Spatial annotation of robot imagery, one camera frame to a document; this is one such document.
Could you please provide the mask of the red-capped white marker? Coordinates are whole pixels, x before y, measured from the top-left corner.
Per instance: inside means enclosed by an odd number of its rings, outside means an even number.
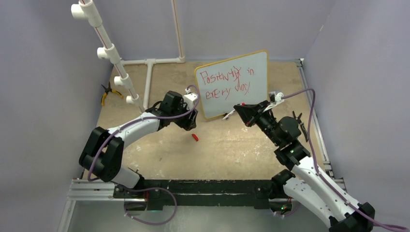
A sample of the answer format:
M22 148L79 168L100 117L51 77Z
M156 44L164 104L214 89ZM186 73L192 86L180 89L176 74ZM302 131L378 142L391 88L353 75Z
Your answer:
M242 102L242 103L240 103L240 104L237 104L237 105L234 105L234 106L239 106L239 105L245 105L245 103L244 102ZM228 112L227 114L229 114L229 117L231 117L234 113L236 112L236 110L235 110L235 108L233 108L233 110L232 111L230 111L230 112Z

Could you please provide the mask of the yellow-framed whiteboard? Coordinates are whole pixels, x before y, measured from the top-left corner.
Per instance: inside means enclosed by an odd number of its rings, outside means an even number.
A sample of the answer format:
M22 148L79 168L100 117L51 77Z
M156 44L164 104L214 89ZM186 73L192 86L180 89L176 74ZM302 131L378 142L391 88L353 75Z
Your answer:
M261 50L197 67L194 76L205 119L229 113L237 104L267 100L268 58Z

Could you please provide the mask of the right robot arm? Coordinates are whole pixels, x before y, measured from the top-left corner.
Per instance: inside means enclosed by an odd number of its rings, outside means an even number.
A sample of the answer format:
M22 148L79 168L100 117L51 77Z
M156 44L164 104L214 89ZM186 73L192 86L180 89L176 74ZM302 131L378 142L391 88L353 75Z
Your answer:
M234 106L245 126L258 126L277 149L275 155L285 170L272 178L271 193L287 195L315 214L330 232L369 232L375 209L359 203L320 168L315 156L299 142L299 120L277 120L268 101Z

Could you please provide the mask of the red marker cap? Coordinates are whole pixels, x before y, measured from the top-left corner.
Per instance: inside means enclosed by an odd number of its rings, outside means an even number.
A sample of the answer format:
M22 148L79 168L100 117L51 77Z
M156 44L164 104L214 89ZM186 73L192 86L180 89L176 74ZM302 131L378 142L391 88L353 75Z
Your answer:
M195 141L199 141L199 138L197 137L196 134L193 133L193 134L192 134L192 137L194 138Z

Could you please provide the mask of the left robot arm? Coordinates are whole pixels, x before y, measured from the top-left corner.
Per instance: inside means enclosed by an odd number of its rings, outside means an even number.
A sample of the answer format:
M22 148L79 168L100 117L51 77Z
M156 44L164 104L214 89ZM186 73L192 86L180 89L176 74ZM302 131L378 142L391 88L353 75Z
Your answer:
M196 128L199 98L189 89L185 95L170 90L163 100L134 120L109 129L94 128L80 155L79 165L88 170L89 175L95 175L104 182L120 184L131 197L140 197L144 193L144 178L122 164L125 148L171 123L186 131Z

